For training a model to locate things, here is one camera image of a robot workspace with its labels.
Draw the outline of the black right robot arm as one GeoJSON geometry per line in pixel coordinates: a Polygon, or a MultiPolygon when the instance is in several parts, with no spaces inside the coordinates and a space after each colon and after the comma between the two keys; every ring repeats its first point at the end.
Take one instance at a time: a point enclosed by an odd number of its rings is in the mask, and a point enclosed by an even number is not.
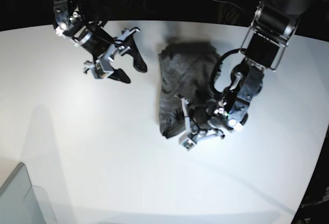
{"type": "Polygon", "coordinates": [[[91,72],[97,80],[112,79],[125,84],[131,82],[121,69],[115,69],[111,63],[115,56],[126,54],[133,58],[134,68],[146,73],[148,68],[134,40],[138,27],[123,29],[117,37],[110,36],[103,27],[108,22],[105,9],[101,9],[94,20],[88,21],[76,0],[53,0],[54,24],[57,36],[70,39],[75,46],[80,46],[93,57],[84,62],[83,73],[91,72]]]}

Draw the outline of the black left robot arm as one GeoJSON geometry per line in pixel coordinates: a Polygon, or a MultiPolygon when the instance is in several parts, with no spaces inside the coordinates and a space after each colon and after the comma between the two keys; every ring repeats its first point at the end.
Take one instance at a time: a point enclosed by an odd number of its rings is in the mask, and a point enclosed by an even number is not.
{"type": "Polygon", "coordinates": [[[179,96],[185,131],[180,145],[191,149],[199,142],[225,137],[225,131],[239,132],[248,119],[252,99],[263,87],[264,72],[275,71],[295,34],[301,16],[316,0],[261,0],[240,48],[222,55],[213,67],[209,90],[201,100],[190,102],[179,96]],[[240,53],[243,60],[231,72],[231,84],[215,88],[223,61],[240,53]]]}

